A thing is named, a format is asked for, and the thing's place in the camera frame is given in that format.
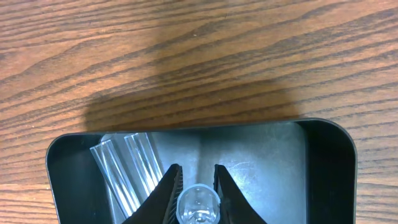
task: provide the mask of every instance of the brown wooden surface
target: brown wooden surface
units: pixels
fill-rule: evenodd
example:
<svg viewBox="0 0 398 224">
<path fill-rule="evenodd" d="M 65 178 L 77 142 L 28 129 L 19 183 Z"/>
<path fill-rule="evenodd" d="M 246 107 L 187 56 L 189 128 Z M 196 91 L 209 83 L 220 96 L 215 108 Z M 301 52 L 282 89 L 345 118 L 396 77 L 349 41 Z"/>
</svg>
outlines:
<svg viewBox="0 0 398 224">
<path fill-rule="evenodd" d="M 398 1 L 0 2 L 0 223 L 57 223 L 61 134 L 297 117 L 353 137 L 357 223 L 398 223 Z"/>
</svg>

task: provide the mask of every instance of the black plastic container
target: black plastic container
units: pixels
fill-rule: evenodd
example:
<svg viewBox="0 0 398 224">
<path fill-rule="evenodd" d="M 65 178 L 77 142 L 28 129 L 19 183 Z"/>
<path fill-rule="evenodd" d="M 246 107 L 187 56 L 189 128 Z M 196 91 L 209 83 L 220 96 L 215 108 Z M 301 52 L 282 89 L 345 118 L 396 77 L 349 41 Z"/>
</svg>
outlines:
<svg viewBox="0 0 398 224">
<path fill-rule="evenodd" d="M 201 132 L 211 138 L 217 138 L 219 134 L 220 138 L 225 141 L 235 141 L 244 146 L 245 139 L 250 139 L 244 135 L 253 134 L 250 130 L 252 132 L 259 130 L 261 133 L 255 133 L 256 136 L 264 135 L 266 141 L 269 138 L 268 135 L 275 134 L 266 130 L 278 125 L 282 125 L 283 128 L 298 128 L 303 133 L 298 136 L 305 142 L 305 147 L 302 149 L 305 159 L 299 162 L 305 166 L 305 172 L 299 179 L 305 181 L 305 206 L 299 209 L 303 209 L 305 219 L 295 222 L 295 216 L 291 215 L 288 210 L 284 210 L 283 206 L 275 207 L 270 218 L 267 219 L 267 215 L 265 215 L 266 217 L 262 216 L 263 219 L 268 224 L 355 223 L 356 149 L 348 133 L 335 123 L 324 119 L 301 119 L 262 124 L 168 130 L 158 133 L 170 133 L 178 136 L 184 133 Z M 231 139 L 226 138 L 225 134 L 228 135 L 229 129 L 238 134 Z M 99 143 L 104 134 L 65 134 L 55 139 L 48 149 L 47 172 L 61 224 L 112 223 L 114 220 L 112 211 L 109 209 L 110 203 L 104 179 L 89 150 L 90 147 Z M 283 138 L 281 141 L 289 141 L 289 138 Z M 256 144 L 260 143 L 251 142 L 250 147 L 256 147 Z M 284 157 L 278 157 L 277 161 L 277 164 L 286 163 Z M 261 175 L 266 177 L 267 174 L 267 170 L 262 170 Z M 276 182 L 292 185 L 292 180 L 284 178 L 281 176 L 280 180 L 276 179 Z M 293 196 L 297 195 L 297 192 L 282 192 L 283 195 L 289 195 L 289 193 Z M 259 203 L 268 203 L 264 197 L 259 197 L 256 200 Z M 291 200 L 295 205 L 295 197 L 291 197 Z"/>
</svg>

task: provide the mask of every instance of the black tray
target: black tray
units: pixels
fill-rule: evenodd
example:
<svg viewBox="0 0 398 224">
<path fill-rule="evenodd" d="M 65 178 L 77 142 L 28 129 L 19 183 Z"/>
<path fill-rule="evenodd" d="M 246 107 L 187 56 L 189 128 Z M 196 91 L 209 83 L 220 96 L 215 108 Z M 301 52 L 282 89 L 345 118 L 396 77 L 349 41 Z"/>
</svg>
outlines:
<svg viewBox="0 0 398 224">
<path fill-rule="evenodd" d="M 118 222 L 118 208 L 89 150 L 105 134 L 65 134 L 48 149 L 61 224 Z M 335 123 L 301 119 L 152 134 L 163 168 L 182 165 L 184 184 L 212 185 L 214 164 L 226 165 L 268 224 L 355 223 L 356 149 Z"/>
</svg>

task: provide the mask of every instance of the clear plastic cap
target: clear plastic cap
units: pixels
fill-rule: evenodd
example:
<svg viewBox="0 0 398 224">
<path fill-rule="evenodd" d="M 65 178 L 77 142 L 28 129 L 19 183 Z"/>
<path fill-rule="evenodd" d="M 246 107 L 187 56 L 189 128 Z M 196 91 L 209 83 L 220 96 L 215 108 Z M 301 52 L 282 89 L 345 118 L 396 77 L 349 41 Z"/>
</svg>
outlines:
<svg viewBox="0 0 398 224">
<path fill-rule="evenodd" d="M 214 224 L 220 220 L 220 198 L 205 184 L 194 184 L 183 190 L 177 199 L 180 224 Z"/>
</svg>

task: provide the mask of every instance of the wooden table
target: wooden table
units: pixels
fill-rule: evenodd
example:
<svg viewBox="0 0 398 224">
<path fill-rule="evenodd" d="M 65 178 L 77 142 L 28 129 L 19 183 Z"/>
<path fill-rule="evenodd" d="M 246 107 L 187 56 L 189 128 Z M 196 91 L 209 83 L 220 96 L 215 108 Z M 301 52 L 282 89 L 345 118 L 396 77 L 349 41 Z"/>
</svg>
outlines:
<svg viewBox="0 0 398 224">
<path fill-rule="evenodd" d="M 57 223 L 45 169 L 79 131 L 330 119 L 357 223 L 398 223 L 398 1 L 0 3 L 0 223 Z"/>
</svg>

